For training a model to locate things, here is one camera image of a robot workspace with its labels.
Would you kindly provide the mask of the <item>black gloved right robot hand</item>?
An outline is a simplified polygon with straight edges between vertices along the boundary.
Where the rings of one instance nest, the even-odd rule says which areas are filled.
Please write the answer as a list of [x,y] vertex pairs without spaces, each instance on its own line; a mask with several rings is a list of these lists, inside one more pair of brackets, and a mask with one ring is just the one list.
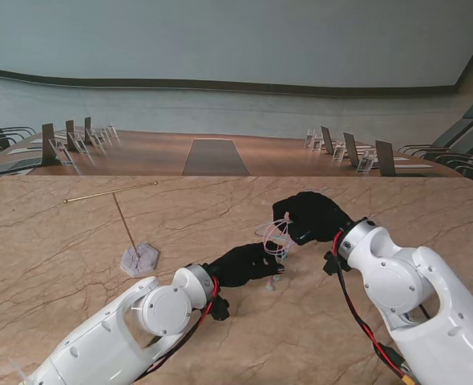
[[332,199],[318,192],[299,192],[273,204],[273,219],[288,215],[288,234],[297,245],[332,241],[352,220]]

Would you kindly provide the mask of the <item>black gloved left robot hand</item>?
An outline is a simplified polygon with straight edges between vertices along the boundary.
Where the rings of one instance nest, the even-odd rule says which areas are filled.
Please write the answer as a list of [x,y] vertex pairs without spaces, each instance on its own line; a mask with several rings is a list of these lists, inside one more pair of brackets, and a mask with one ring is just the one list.
[[221,287],[240,287],[248,281],[282,274],[285,267],[261,243],[237,246],[203,268]]

